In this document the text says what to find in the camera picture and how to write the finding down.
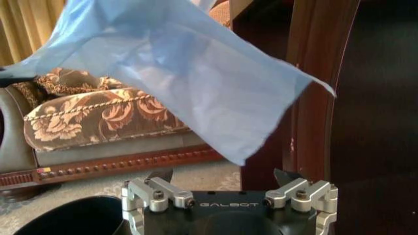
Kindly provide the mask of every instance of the gold curtain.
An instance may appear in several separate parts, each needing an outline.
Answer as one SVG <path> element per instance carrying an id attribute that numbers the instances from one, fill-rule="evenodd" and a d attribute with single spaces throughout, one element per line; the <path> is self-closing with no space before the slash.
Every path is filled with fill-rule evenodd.
<path id="1" fill-rule="evenodd" d="M 0 0 L 0 66 L 25 59 L 48 41 L 65 0 Z"/>

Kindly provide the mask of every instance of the plastic bag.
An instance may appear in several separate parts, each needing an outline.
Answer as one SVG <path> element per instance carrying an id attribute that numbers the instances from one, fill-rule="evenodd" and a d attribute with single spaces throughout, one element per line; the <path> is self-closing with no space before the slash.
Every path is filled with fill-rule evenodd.
<path id="1" fill-rule="evenodd" d="M 54 67 L 109 75 L 143 89 L 239 165 L 307 84 L 315 81 L 332 93 L 188 0 L 69 0 L 46 44 L 0 78 Z"/>

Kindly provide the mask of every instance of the gray carpet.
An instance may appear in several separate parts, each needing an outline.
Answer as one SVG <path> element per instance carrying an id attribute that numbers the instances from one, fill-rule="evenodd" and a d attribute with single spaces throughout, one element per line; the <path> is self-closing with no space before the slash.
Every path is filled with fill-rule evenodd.
<path id="1" fill-rule="evenodd" d="M 13 234 L 42 213 L 78 198 L 93 195 L 120 197 L 123 182 L 144 179 L 149 172 L 65 183 L 18 203 L 6 204 L 0 199 L 0 235 Z M 239 167 L 227 161 L 175 167 L 172 184 L 189 190 L 239 190 Z"/>

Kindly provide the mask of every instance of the patterned sofa cushion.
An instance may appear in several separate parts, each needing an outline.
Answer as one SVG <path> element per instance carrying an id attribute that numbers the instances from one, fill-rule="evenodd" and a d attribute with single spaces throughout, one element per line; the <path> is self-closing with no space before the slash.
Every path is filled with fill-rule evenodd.
<path id="1" fill-rule="evenodd" d="M 109 77 L 93 77 L 86 71 L 64 68 L 54 68 L 45 75 L 36 77 L 34 82 L 54 97 L 127 88 Z"/>
<path id="2" fill-rule="evenodd" d="M 56 98 L 24 121 L 26 142 L 41 151 L 189 131 L 155 97 L 135 88 Z"/>

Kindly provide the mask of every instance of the sofa armrest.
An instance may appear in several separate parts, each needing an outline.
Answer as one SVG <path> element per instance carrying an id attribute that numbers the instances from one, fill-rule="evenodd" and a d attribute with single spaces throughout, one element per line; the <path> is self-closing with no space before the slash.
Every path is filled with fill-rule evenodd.
<path id="1" fill-rule="evenodd" d="M 36 168 L 33 149 L 24 137 L 24 115 L 30 110 L 28 100 L 12 86 L 0 88 L 0 173 Z"/>

